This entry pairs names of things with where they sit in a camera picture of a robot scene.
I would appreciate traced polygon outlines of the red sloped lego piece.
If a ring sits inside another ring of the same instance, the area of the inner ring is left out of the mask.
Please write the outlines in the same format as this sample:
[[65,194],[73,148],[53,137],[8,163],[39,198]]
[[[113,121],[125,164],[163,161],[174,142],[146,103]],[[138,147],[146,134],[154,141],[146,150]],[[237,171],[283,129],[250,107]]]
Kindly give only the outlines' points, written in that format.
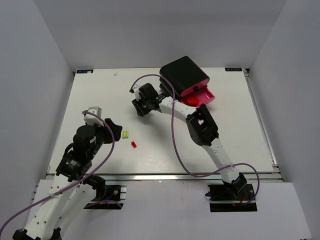
[[137,147],[136,143],[134,141],[131,142],[132,147],[135,149]]

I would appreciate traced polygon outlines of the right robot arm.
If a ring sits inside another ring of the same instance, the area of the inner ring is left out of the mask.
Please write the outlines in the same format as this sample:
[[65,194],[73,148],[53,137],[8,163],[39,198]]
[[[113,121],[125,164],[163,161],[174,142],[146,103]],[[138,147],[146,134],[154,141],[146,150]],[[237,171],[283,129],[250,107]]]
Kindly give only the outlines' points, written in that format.
[[158,93],[150,83],[142,86],[135,84],[129,91],[135,95],[132,104],[140,117],[158,111],[171,115],[172,120],[179,119],[186,123],[192,141],[208,153],[220,170],[226,192],[233,198],[238,197],[247,180],[223,148],[218,126],[206,105],[185,105],[165,93]]

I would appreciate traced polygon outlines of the pink drawer with black knob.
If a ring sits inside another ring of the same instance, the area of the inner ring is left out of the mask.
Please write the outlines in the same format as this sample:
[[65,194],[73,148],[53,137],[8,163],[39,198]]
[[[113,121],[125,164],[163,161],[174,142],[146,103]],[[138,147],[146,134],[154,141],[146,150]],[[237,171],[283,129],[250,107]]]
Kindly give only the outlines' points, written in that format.
[[193,93],[200,93],[200,92],[205,92],[208,90],[208,83],[209,83],[210,79],[206,78],[186,89],[184,89],[181,94],[180,97],[183,98],[187,95],[193,94]]

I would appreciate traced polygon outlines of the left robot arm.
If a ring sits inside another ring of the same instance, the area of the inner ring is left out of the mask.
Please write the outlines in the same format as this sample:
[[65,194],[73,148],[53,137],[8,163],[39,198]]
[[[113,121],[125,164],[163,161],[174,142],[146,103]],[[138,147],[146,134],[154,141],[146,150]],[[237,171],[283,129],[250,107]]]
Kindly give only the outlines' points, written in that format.
[[82,209],[104,189],[105,180],[87,172],[102,145],[119,141],[123,128],[109,118],[84,121],[64,151],[49,199],[24,228],[15,231],[14,240],[61,240]]

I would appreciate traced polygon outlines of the red round lego block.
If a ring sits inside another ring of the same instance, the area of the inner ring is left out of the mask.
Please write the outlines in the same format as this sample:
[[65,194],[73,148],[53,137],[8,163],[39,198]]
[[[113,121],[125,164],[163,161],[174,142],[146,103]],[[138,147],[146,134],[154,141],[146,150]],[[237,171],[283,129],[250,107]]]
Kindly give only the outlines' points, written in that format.
[[197,97],[189,97],[187,99],[187,104],[196,107],[199,104],[199,99]]

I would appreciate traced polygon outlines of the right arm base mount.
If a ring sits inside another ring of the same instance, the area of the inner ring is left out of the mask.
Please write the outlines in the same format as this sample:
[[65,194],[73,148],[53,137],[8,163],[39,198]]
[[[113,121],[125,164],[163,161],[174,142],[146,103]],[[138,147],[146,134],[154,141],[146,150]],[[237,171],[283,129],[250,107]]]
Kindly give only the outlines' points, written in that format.
[[254,190],[254,186],[247,183],[239,193],[234,193],[224,184],[210,184],[204,196],[209,201],[211,213],[257,212],[256,198],[260,186],[258,182]]

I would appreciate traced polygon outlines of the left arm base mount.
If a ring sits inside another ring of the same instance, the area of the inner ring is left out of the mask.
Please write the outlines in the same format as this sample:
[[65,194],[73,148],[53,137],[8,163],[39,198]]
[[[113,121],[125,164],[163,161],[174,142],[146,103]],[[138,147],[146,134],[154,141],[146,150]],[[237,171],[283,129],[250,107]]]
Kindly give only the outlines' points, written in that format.
[[82,182],[94,192],[94,198],[84,207],[87,210],[121,210],[121,185],[108,185],[106,180],[98,175],[91,175]]

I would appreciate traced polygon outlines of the pale yellow small lego brick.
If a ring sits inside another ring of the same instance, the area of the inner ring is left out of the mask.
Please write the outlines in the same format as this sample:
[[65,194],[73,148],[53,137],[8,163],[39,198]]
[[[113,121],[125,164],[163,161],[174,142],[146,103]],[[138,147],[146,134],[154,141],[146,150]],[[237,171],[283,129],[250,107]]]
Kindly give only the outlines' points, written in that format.
[[122,131],[121,137],[123,139],[128,139],[129,138],[129,132],[127,130]]

